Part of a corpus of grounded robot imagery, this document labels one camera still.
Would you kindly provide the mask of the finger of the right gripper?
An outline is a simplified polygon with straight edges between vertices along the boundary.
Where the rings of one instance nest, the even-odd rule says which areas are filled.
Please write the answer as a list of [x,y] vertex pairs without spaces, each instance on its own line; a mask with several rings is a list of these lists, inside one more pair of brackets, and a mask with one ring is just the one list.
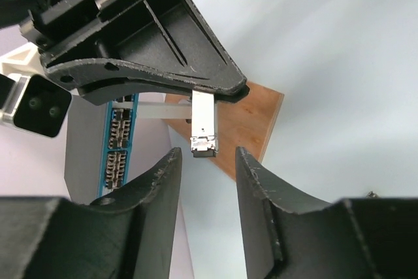
[[160,92],[190,96],[193,90],[211,93],[216,101],[234,104],[248,96],[250,87],[244,83],[234,93],[227,95],[221,93],[217,86],[210,86],[210,80],[207,78],[180,76],[177,79],[166,78],[157,82],[139,78],[120,77],[85,84],[76,90],[81,98],[96,106],[130,94]]

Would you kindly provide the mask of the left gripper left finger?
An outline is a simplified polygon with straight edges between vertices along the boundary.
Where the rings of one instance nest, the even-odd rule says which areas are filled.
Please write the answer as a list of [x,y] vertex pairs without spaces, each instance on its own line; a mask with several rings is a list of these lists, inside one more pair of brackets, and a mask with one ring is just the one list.
[[62,197],[1,198],[2,278],[168,278],[182,151],[80,205]]

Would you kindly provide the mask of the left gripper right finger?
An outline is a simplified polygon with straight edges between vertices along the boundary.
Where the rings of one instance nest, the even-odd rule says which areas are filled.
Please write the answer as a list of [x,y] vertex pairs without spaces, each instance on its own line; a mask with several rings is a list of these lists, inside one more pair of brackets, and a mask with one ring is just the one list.
[[328,203],[235,153],[248,278],[416,278],[417,199]]

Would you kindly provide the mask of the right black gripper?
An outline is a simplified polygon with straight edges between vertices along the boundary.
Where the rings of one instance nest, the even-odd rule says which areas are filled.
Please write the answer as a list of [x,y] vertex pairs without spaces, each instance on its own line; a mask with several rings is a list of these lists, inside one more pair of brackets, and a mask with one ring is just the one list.
[[67,89],[108,78],[247,84],[192,0],[1,0],[1,27],[31,20],[47,76]]

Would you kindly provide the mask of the silver SFP plug module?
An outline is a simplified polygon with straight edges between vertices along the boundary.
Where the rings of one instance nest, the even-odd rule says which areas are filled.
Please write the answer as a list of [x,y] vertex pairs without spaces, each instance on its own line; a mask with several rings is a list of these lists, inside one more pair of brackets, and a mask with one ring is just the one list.
[[190,140],[193,157],[216,157],[217,104],[213,94],[192,91]]

